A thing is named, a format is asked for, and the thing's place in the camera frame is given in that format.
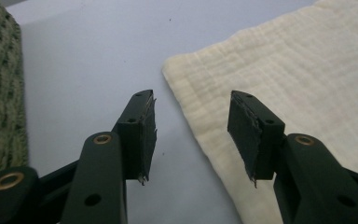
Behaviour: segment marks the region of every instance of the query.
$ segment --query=gray surface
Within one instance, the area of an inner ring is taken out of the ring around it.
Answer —
[[[0,0],[0,3],[2,4],[2,6],[4,7],[10,7],[13,6],[15,4],[18,4],[20,2],[23,2],[25,0]]]
[[[170,56],[312,2],[46,0],[9,7],[22,29],[31,165],[45,175],[76,160],[88,136],[111,130],[132,94],[153,89],[158,141],[150,182],[128,182],[129,223],[241,223],[160,68]]]

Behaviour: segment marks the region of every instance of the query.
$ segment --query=screw hole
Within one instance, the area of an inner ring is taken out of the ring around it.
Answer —
[[[305,135],[299,135],[296,138],[296,141],[299,144],[305,145],[305,146],[312,146],[315,142],[310,137],[307,137]]]
[[[101,144],[105,144],[105,143],[108,143],[110,142],[110,140],[112,139],[112,137],[108,134],[101,134],[101,135],[98,135],[94,138],[94,143],[95,144],[98,144],[98,145],[101,145]]]
[[[101,196],[99,194],[91,194],[89,197],[86,198],[86,200],[84,201],[84,204],[86,206],[94,206],[97,203],[99,203],[101,201]]]
[[[20,172],[10,173],[0,177],[0,190],[11,189],[18,185],[24,178]]]
[[[356,206],[355,201],[353,199],[347,197],[347,196],[338,195],[337,199],[338,199],[338,201],[340,203],[344,204],[345,206],[348,206],[348,207],[355,207]]]

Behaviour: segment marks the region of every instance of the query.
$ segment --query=wrinkled fabric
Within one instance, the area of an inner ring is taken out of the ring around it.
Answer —
[[[319,1],[173,56],[162,72],[244,223],[282,219],[273,181],[255,189],[227,132],[232,90],[256,96],[286,134],[313,135],[358,172],[358,0]]]

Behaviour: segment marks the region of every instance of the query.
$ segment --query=green knit fabric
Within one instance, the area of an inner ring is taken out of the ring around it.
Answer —
[[[0,170],[27,163],[21,30],[0,5]]]

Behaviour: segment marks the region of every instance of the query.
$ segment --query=knitted cushion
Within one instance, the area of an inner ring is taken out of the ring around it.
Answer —
[[[0,5],[0,170],[27,162],[20,26]]]

